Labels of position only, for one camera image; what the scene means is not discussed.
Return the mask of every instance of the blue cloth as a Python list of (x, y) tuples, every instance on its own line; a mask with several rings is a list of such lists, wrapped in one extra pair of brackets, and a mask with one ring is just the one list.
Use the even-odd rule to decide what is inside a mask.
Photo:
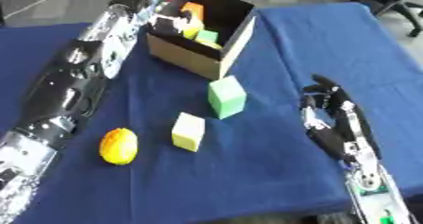
[[(31, 79), (85, 26), (0, 30), (2, 131), (16, 121)], [(230, 73), (248, 100), (242, 113), (220, 121), (207, 102), (209, 82), (150, 58), (142, 35), (100, 109), (16, 223), (186, 223), (345, 210), (342, 170), (306, 137), (300, 120), (300, 89), (313, 73), (342, 84), (363, 108), (403, 194), (423, 193), (422, 73), (364, 7), (260, 9)], [(180, 112), (207, 120), (197, 153), (172, 146)], [(139, 155), (130, 165), (105, 164), (99, 140), (121, 127), (138, 134)]]

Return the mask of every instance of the open box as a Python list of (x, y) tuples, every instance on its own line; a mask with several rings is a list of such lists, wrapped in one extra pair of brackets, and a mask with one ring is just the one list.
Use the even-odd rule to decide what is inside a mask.
[(167, 36), (147, 31), (150, 54), (171, 62), (205, 78), (219, 79), (225, 76), (254, 29), (254, 6), (241, 0), (172, 0), (161, 14), (178, 16), (187, 2), (204, 6), (205, 28), (217, 31), (217, 43), (222, 49), (214, 49), (182, 36)]

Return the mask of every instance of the robotic hand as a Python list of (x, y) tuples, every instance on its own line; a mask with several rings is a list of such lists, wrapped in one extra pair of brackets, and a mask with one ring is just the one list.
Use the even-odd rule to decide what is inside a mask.
[(111, 0), (109, 8), (45, 66), (17, 124), (0, 141), (0, 223), (13, 221), (98, 107), (160, 0)]
[[(333, 159), (343, 163), (353, 213), (361, 223), (418, 223), (408, 211), (392, 177), (381, 165), (381, 152), (362, 110), (335, 82), (314, 75), (304, 88), (301, 113), (307, 135)], [(333, 120), (319, 119), (321, 109)]]

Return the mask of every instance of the lemon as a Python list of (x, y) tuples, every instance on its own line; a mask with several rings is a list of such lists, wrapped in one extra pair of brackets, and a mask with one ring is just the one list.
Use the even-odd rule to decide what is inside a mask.
[(101, 140), (100, 156), (111, 164), (129, 164), (138, 152), (138, 138), (130, 129), (114, 129)]

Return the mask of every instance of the green cube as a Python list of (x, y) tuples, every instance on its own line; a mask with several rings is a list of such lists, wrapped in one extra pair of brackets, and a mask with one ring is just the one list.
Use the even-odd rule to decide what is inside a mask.
[(198, 34), (196, 35), (195, 40), (199, 43), (201, 42), (216, 43), (217, 36), (218, 36), (218, 33), (215, 31), (200, 30)]
[(241, 112), (244, 109), (246, 93), (234, 76), (210, 83), (209, 102), (219, 119)]

